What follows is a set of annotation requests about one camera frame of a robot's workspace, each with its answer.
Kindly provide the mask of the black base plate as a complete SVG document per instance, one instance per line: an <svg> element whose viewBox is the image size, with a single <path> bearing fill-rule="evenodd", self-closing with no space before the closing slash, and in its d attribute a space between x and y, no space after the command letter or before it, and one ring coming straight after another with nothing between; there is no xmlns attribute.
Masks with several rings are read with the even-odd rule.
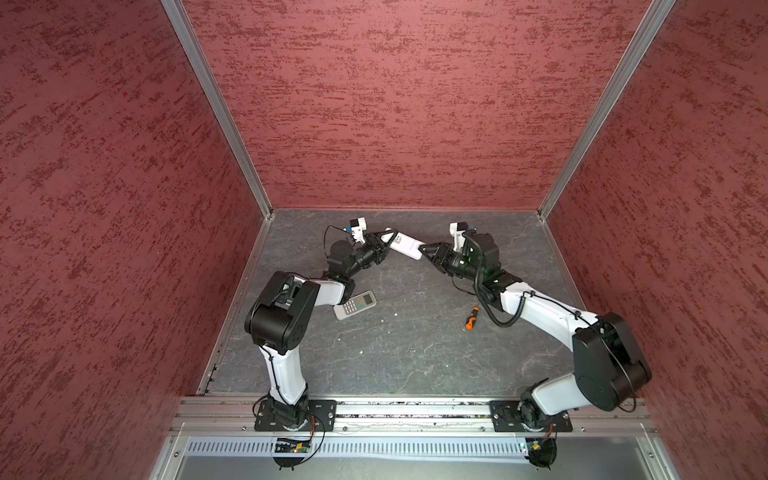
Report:
<svg viewBox="0 0 768 480"><path fill-rule="evenodd" d="M296 406L288 406L268 398L255 411L254 430L257 432L309 432L311 427L319 433L334 429L338 402L335 400L304 399Z"/></svg>
<svg viewBox="0 0 768 480"><path fill-rule="evenodd" d="M488 406L495 432L546 434L573 431L567 412L547 415L531 401L492 400Z"/></svg>

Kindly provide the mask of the aluminium corner post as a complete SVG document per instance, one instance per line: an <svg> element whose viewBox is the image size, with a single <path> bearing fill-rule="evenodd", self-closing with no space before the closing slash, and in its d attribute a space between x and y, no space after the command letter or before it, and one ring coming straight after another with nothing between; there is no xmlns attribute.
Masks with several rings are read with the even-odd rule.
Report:
<svg viewBox="0 0 768 480"><path fill-rule="evenodd" d="M255 169L230 109L228 108L223 93L215 79L203 48L194 32L183 2L178 0L162 0L161 4L241 169L249 189L259 206L262 216L267 221L271 221L274 216L273 206Z"/></svg>
<svg viewBox="0 0 768 480"><path fill-rule="evenodd" d="M650 2L560 173L538 209L538 217L542 223L548 221L675 4L675 0Z"/></svg>

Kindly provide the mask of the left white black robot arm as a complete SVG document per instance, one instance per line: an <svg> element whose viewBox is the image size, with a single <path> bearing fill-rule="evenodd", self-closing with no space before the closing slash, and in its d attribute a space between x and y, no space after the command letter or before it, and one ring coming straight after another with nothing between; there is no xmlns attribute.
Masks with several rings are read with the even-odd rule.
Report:
<svg viewBox="0 0 768 480"><path fill-rule="evenodd" d="M325 252L327 269L318 278L276 271L244 320L244 330L259 348L270 389L267 411L283 426L297 430L310 420L308 384L300 365L299 345L317 306L342 306L353 296L353 276L388 256L396 229L366 232L348 227L351 240L338 240Z"/></svg>

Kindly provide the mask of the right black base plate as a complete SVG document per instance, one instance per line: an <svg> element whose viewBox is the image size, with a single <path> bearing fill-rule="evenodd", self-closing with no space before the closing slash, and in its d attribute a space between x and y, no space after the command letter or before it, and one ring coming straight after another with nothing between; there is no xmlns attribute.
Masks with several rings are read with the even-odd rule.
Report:
<svg viewBox="0 0 768 480"><path fill-rule="evenodd" d="M531 401L492 400L488 406L495 432L546 434L573 431L567 412L547 415Z"/></svg>

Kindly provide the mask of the orange black screwdriver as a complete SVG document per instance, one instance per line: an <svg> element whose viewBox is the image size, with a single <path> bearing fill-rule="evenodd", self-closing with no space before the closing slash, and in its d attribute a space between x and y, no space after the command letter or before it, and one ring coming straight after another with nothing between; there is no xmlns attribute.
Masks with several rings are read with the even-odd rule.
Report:
<svg viewBox="0 0 768 480"><path fill-rule="evenodd" d="M475 328L479 314L480 314L480 309L478 307L473 307L470 314L465 320L464 329L466 331L472 331Z"/></svg>

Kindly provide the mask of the left aluminium corner post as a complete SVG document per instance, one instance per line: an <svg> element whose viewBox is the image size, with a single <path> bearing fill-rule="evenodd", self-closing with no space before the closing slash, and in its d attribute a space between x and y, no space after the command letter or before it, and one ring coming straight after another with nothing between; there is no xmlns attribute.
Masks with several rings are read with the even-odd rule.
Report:
<svg viewBox="0 0 768 480"><path fill-rule="evenodd" d="M215 79L203 48L194 32L183 2L178 0L162 0L161 4L241 169L249 189L259 206L262 216L267 221L271 221L274 216L273 206L255 169L230 109L228 108L223 93Z"/></svg>

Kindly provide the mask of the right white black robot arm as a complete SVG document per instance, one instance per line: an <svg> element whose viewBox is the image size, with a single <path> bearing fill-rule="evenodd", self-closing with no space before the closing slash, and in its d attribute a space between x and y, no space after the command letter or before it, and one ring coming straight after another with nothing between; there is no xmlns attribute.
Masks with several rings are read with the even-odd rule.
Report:
<svg viewBox="0 0 768 480"><path fill-rule="evenodd" d="M472 282L472 293L492 323L510 328L525 321L560 341L573 355L573 371L528 387L520 396L515 422L529 431L547 429L559 415L594 406L611 412L652 379L625 319L613 312L579 310L534 289L501 267L493 237L473 228L452 243L418 247L441 273Z"/></svg>

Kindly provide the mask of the white AC remote control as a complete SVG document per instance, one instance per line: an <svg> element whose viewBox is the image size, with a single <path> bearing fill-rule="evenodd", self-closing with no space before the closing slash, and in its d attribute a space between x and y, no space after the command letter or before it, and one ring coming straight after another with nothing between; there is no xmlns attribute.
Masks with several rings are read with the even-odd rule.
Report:
<svg viewBox="0 0 768 480"><path fill-rule="evenodd" d="M401 253L413 260L420 260L423 257L420 250L423 242L402 232L398 232L396 235L388 232L382 236L382 241L388 244L391 250Z"/></svg>

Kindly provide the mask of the grey remote control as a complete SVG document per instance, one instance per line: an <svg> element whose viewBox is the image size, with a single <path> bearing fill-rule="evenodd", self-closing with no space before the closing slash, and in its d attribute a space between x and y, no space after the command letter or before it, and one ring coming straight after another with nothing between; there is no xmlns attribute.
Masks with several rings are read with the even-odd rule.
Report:
<svg viewBox="0 0 768 480"><path fill-rule="evenodd" d="M344 320L367 311L376 305L377 300L373 292L365 291L351 297L346 303L335 305L333 311L338 320Z"/></svg>

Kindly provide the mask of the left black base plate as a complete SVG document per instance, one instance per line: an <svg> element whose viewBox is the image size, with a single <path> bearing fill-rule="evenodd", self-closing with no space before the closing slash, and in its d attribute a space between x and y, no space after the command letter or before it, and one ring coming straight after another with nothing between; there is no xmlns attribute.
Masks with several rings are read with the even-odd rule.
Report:
<svg viewBox="0 0 768 480"><path fill-rule="evenodd" d="M268 398L255 411L254 430L257 432L309 432L311 427L319 433L334 429L338 402L335 400L304 399L296 406L288 406Z"/></svg>

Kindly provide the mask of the right aluminium corner post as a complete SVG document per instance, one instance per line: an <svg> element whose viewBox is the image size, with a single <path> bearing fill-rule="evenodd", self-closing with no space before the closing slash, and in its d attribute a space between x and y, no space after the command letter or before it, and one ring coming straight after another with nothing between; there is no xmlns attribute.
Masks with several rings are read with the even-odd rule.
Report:
<svg viewBox="0 0 768 480"><path fill-rule="evenodd" d="M560 173L538 209L538 217L542 223L548 221L675 4L675 0L650 2Z"/></svg>

